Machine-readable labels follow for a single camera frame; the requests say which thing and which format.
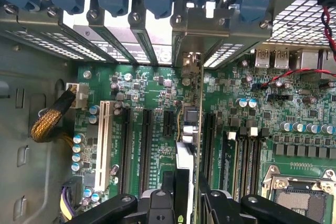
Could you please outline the green RAM stick black chips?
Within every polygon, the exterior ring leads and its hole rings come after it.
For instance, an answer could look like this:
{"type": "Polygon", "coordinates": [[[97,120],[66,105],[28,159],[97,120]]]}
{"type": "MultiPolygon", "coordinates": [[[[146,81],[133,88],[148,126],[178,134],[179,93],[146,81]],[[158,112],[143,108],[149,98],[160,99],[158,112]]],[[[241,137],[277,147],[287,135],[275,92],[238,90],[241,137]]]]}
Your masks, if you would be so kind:
{"type": "Polygon", "coordinates": [[[219,188],[233,196],[236,170],[236,141],[223,140],[221,161],[219,188]]]}

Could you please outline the long black expansion slot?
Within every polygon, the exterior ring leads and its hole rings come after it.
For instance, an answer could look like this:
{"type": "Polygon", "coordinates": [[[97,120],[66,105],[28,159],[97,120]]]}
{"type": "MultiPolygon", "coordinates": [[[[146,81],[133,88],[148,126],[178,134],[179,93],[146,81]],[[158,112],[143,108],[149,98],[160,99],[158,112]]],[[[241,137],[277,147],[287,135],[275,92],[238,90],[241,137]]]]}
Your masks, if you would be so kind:
{"type": "Polygon", "coordinates": [[[140,171],[139,171],[139,196],[149,188],[149,172],[151,162],[151,146],[153,137],[153,111],[143,110],[140,171]]]}
{"type": "Polygon", "coordinates": [[[130,173],[130,155],[132,145],[132,109],[124,108],[122,113],[121,125],[121,154],[119,169],[119,193],[129,192],[129,173],[130,173]]]}
{"type": "Polygon", "coordinates": [[[216,135],[216,114],[207,113],[203,137],[203,170],[208,184],[212,184],[214,142],[216,135]]]}

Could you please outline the silver CPU socket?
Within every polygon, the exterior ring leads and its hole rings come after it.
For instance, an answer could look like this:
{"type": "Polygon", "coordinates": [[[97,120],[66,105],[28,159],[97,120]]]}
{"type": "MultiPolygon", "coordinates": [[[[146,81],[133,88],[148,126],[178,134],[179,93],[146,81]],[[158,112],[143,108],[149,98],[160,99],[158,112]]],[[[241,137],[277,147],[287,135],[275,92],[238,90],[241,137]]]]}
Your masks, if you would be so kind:
{"type": "Polygon", "coordinates": [[[285,175],[270,165],[261,183],[261,196],[320,224],[336,224],[336,173],[320,177],[285,175]]]}

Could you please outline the white PCI expansion slot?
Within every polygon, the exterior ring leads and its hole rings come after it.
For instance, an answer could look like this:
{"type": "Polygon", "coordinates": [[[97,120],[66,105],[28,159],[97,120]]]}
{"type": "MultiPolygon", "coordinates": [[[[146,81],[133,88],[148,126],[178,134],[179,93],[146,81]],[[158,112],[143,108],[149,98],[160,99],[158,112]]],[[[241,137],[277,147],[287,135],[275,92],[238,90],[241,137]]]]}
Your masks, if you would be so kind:
{"type": "Polygon", "coordinates": [[[98,124],[95,190],[105,191],[109,186],[112,151],[113,101],[100,101],[98,124]]]}

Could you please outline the short black expansion slot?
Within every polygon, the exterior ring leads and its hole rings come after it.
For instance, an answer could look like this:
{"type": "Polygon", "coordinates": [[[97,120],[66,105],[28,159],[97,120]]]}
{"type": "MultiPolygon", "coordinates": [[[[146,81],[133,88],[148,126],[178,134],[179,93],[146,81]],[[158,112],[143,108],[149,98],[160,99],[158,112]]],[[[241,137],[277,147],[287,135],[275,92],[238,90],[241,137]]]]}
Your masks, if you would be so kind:
{"type": "Polygon", "coordinates": [[[163,136],[174,135],[175,114],[173,110],[164,110],[163,113],[163,136]]]}

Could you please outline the green Dell motherboard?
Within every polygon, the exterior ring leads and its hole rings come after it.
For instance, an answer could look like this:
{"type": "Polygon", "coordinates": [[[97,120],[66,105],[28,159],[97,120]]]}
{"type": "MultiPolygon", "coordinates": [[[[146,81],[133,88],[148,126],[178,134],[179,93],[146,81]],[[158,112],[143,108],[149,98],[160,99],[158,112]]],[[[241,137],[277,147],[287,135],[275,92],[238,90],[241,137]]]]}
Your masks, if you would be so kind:
{"type": "MultiPolygon", "coordinates": [[[[121,125],[124,108],[132,109],[132,145],[129,192],[141,198],[156,189],[173,190],[178,134],[191,141],[196,129],[197,85],[182,78],[180,69],[129,65],[84,65],[78,79],[89,86],[87,108],[75,117],[72,170],[82,177],[82,212],[119,193],[121,125]],[[113,101],[112,151],[109,186],[95,190],[100,101],[113,101]],[[153,137],[149,188],[139,196],[139,171],[143,110],[153,111],[153,137]],[[174,135],[163,136],[164,110],[175,114],[174,135]]],[[[204,71],[199,175],[211,190],[219,188],[222,143],[225,132],[247,128],[249,143],[244,196],[250,195],[251,127],[269,128],[269,149],[259,162],[256,195],[270,165],[285,175],[320,177],[330,168],[336,173],[336,74],[321,69],[256,68],[255,56],[246,55],[220,71],[204,71]],[[212,184],[203,170],[203,137],[207,113],[216,114],[212,184]]]]}

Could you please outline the white power connector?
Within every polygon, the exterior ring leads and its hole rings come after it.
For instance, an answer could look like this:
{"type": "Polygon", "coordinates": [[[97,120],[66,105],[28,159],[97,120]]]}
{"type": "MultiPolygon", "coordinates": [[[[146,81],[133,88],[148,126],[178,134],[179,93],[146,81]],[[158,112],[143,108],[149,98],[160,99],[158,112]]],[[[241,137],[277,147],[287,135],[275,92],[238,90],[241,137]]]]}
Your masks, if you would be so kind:
{"type": "Polygon", "coordinates": [[[66,83],[66,89],[71,89],[76,95],[72,102],[71,109],[86,109],[89,98],[89,86],[82,83],[66,83]]]}

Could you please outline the silver USB port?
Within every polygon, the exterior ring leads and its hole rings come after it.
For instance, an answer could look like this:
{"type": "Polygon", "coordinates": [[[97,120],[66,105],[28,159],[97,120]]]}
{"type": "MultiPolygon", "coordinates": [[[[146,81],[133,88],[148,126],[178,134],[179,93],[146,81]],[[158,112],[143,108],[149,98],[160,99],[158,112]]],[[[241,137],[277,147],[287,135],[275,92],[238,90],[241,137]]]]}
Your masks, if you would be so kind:
{"type": "Polygon", "coordinates": [[[278,50],[274,51],[274,68],[289,69],[289,51],[278,50]]]}
{"type": "Polygon", "coordinates": [[[256,68],[270,67],[270,52],[268,49],[255,50],[255,67],[256,68]]]}

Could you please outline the silver vented slot cover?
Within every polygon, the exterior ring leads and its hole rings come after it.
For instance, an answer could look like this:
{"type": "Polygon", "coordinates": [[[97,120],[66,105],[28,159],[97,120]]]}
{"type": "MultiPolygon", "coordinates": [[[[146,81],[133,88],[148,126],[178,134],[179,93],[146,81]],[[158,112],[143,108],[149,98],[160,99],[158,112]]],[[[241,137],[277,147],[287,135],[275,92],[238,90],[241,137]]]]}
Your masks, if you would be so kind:
{"type": "Polygon", "coordinates": [[[56,7],[48,7],[47,15],[55,24],[53,28],[44,33],[45,36],[71,49],[83,58],[93,61],[116,63],[117,61],[108,53],[92,43],[89,39],[74,30],[73,18],[56,7]]]}
{"type": "Polygon", "coordinates": [[[104,41],[113,46],[130,63],[137,63],[136,59],[129,53],[117,37],[104,25],[105,10],[102,8],[90,9],[87,12],[89,27],[98,34],[104,41]]]}
{"type": "Polygon", "coordinates": [[[221,38],[204,53],[204,68],[219,69],[250,52],[271,37],[271,29],[257,26],[232,30],[228,37],[221,38]]]}
{"type": "Polygon", "coordinates": [[[130,24],[130,29],[136,38],[137,42],[140,44],[144,53],[146,54],[150,63],[154,66],[158,66],[159,62],[154,52],[149,34],[145,27],[146,22],[146,10],[136,10],[129,14],[128,22],[130,24]]]}
{"type": "Polygon", "coordinates": [[[18,9],[13,5],[0,6],[0,36],[62,59],[76,61],[88,59],[60,42],[23,27],[18,22],[18,9]]]}

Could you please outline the silver rear port block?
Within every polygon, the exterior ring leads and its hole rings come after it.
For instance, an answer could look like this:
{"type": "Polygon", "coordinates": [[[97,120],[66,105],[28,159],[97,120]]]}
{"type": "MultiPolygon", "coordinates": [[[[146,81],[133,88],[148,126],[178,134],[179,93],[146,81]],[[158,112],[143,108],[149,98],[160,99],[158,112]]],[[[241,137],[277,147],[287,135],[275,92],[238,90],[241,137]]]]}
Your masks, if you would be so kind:
{"type": "Polygon", "coordinates": [[[290,70],[317,69],[319,53],[317,50],[300,49],[291,51],[289,57],[290,70]]]}
{"type": "Polygon", "coordinates": [[[328,70],[336,74],[336,61],[333,52],[328,49],[320,49],[318,54],[318,68],[321,70],[328,70]]]}

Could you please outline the open silver PC case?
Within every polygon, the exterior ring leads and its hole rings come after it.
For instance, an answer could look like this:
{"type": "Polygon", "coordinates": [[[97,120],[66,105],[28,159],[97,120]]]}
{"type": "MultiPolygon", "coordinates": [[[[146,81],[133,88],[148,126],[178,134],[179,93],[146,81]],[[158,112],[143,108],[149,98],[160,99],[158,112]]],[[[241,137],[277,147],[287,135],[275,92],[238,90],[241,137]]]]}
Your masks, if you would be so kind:
{"type": "MultiPolygon", "coordinates": [[[[0,6],[5,4],[13,5],[0,0],[0,6]]],[[[48,7],[56,7],[51,0],[41,0],[37,12],[15,7],[19,24],[29,30],[44,35],[55,24],[47,15],[48,7]]],[[[208,18],[216,8],[233,9],[230,32],[257,25],[271,29],[269,39],[229,64],[246,55],[255,56],[256,49],[268,49],[273,64],[276,49],[288,50],[289,56],[300,49],[328,49],[336,61],[336,7],[319,6],[317,0],[270,0],[265,18],[254,23],[240,20],[237,0],[215,0],[201,6],[192,0],[173,0],[171,16],[162,19],[155,19],[145,9],[144,0],[129,0],[124,16],[113,17],[105,10],[104,25],[137,63],[130,63],[89,27],[87,12],[101,8],[98,0],[85,0],[83,13],[70,15],[73,28],[116,63],[62,59],[0,36],[0,224],[61,224],[62,184],[78,176],[72,170],[72,155],[75,117],[80,109],[70,108],[76,95],[66,89],[66,83],[80,83],[78,70],[84,65],[179,69],[172,64],[171,17],[175,7],[204,8],[208,18]],[[130,29],[129,14],[141,9],[146,10],[145,27],[158,66],[150,63],[130,29]]],[[[220,71],[229,64],[204,71],[220,71]]],[[[198,175],[198,181],[194,220],[195,224],[204,224],[204,193],[211,189],[202,175],[198,175]]]]}

